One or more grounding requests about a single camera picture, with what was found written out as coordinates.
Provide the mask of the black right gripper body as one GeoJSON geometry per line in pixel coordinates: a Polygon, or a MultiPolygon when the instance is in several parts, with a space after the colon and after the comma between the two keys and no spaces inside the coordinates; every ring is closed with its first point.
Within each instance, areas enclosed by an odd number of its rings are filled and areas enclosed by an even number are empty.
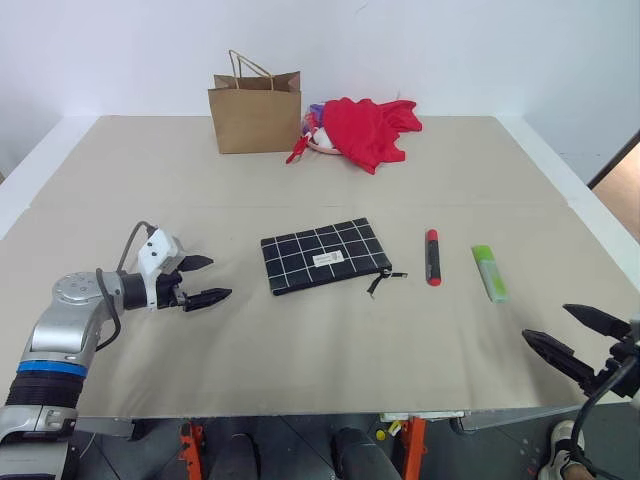
{"type": "Polygon", "coordinates": [[[607,387],[621,398],[634,398],[639,392],[639,343],[634,329],[616,331],[618,342],[609,350],[611,356],[595,377],[595,390],[607,387]]]}

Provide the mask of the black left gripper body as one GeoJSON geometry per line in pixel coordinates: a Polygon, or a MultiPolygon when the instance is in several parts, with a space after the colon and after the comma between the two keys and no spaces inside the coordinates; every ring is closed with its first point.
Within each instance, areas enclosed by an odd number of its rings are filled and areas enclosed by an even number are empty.
{"type": "Polygon", "coordinates": [[[158,276],[159,310],[174,307],[181,307],[185,312],[191,310],[191,301],[180,287],[182,280],[182,275],[178,271],[158,276]]]}

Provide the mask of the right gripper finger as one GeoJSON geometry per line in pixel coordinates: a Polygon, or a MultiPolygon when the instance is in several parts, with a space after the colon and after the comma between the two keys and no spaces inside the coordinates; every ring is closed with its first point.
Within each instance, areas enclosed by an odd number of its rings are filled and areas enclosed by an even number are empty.
{"type": "Polygon", "coordinates": [[[631,335],[631,326],[595,307],[582,304],[564,304],[563,308],[589,329],[619,341],[631,335]]]}
{"type": "Polygon", "coordinates": [[[524,329],[522,336],[546,363],[574,380],[586,396],[593,394],[596,389],[594,370],[577,359],[571,348],[544,332],[524,329]]]}

